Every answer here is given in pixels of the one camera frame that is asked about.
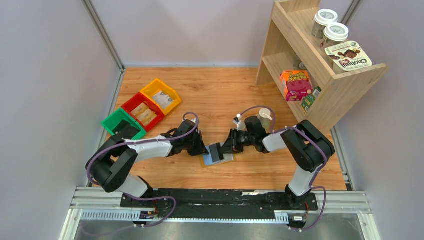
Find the black VIP card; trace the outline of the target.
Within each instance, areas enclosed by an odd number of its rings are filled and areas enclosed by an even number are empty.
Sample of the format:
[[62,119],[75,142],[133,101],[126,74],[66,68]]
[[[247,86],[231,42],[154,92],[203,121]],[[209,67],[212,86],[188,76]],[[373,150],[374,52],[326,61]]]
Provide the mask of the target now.
[[211,155],[213,164],[217,164],[225,159],[224,155],[220,153],[221,147],[222,146],[220,143],[215,143],[209,146],[210,155]]

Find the yellow leather card holder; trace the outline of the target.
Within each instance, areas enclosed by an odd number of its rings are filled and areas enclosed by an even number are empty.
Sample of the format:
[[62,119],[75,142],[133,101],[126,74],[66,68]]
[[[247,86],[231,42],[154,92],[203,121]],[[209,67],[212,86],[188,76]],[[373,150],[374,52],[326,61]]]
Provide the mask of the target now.
[[206,150],[208,151],[208,154],[200,156],[200,164],[203,168],[236,161],[236,158],[233,154],[219,153],[219,150],[221,149],[223,144],[224,144],[223,142],[219,142],[219,143],[206,146]]

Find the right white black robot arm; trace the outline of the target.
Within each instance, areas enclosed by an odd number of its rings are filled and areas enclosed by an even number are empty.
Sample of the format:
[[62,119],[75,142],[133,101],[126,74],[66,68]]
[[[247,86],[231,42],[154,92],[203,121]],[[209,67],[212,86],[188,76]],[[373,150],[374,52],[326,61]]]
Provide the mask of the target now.
[[245,130],[230,130],[218,153],[238,154],[250,146],[263,154],[289,150],[297,167],[285,192],[293,200],[310,193],[318,173],[336,152],[332,142],[308,120],[274,133],[268,133],[257,116],[248,117],[243,124]]

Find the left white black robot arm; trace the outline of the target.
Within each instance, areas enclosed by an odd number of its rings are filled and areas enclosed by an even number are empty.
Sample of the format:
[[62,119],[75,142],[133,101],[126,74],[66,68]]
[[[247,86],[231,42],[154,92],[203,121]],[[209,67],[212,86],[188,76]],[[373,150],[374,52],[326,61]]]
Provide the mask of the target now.
[[90,158],[85,168],[88,178],[105,192],[121,192],[141,198],[149,186],[141,177],[130,173],[134,164],[172,157],[182,151],[192,157],[209,154],[198,124],[193,120],[185,119],[178,128],[154,138],[131,140],[112,136]]

